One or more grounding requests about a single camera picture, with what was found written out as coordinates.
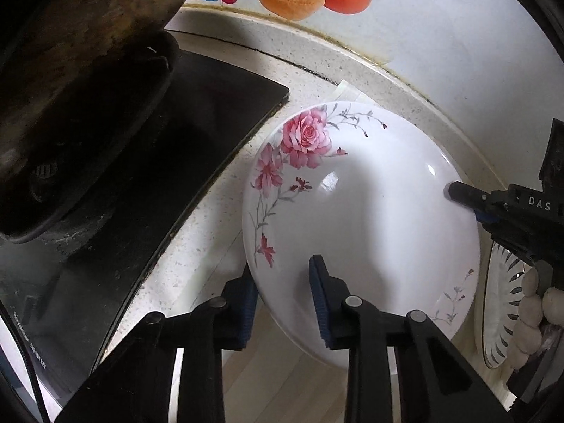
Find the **red flower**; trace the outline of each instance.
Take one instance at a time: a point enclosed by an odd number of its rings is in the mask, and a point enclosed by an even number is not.
[[[272,246],[269,246],[266,243],[266,237],[264,237],[264,234],[260,238],[260,247],[257,250],[257,252],[259,252],[260,254],[264,254],[264,257],[268,261],[270,268],[272,268],[272,262],[273,262],[272,255],[276,254],[276,252],[274,251],[274,248]]]
[[[313,189],[312,186],[309,186],[309,181],[304,181],[301,178],[296,178],[295,180],[298,182],[298,184],[294,184],[293,186],[290,187],[290,190],[292,192],[295,192],[296,190],[298,192],[302,192],[303,190],[306,189]]]
[[[272,145],[270,143],[267,144],[260,153],[260,159],[257,162],[257,170],[260,173],[253,187],[261,190],[268,197],[272,186],[282,186],[281,168],[282,158],[280,152],[275,152]]]
[[[331,149],[326,125],[327,111],[324,108],[309,109],[284,124],[281,149],[290,155],[292,167],[318,167],[321,157]]]

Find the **frying pan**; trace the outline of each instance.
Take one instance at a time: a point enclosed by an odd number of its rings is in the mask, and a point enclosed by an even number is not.
[[[84,171],[91,166],[98,171],[108,166],[148,118],[158,104],[156,98],[166,91],[174,67],[173,51],[178,49],[166,35],[161,35],[160,40],[154,35],[184,1],[0,0],[0,23],[4,27],[0,33],[1,235],[19,243],[32,240],[64,216],[98,178]],[[145,48],[152,52],[148,55],[151,62],[135,58],[143,57]],[[159,62],[166,68],[157,74]],[[153,99],[139,97],[139,78],[124,72],[132,66],[140,78],[147,76],[152,81],[144,93],[153,94]],[[70,137],[80,143],[77,126],[97,127],[93,122],[98,119],[96,114],[84,112],[84,107],[81,110],[77,97],[86,97],[85,106],[88,102],[96,104],[96,97],[87,94],[91,83],[96,85],[91,93],[107,95],[112,87],[122,89],[121,83],[110,80],[104,88],[104,74],[116,73],[128,80],[124,80],[123,92],[116,94],[112,112],[115,114],[124,104],[137,110],[126,113],[128,122],[118,115],[116,119],[100,119],[112,137],[104,140],[100,134],[100,144],[91,144],[87,155],[83,151],[81,157],[92,160],[82,166],[74,164],[81,170],[80,181],[77,179],[74,187],[67,173],[64,189],[58,189],[55,196],[37,195],[37,184],[34,186],[32,179],[49,178],[61,166],[61,155],[50,154],[46,148],[68,146],[72,143],[67,141]],[[69,168],[73,157],[67,152],[62,165]],[[35,203],[22,203],[21,197],[25,196],[26,201],[33,197]],[[59,205],[55,204],[57,196]]]

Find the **plate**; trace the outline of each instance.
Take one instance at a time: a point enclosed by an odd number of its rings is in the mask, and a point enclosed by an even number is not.
[[[405,119],[331,102],[288,119],[262,144],[243,199],[249,267],[272,317],[307,353],[348,367],[321,340],[308,283],[312,254],[379,309],[426,312],[450,339],[476,291],[474,213],[445,197],[460,180]]]
[[[503,364],[517,322],[519,302],[523,298],[521,281],[529,269],[522,260],[494,243],[486,277],[482,318],[482,353],[486,366]]]

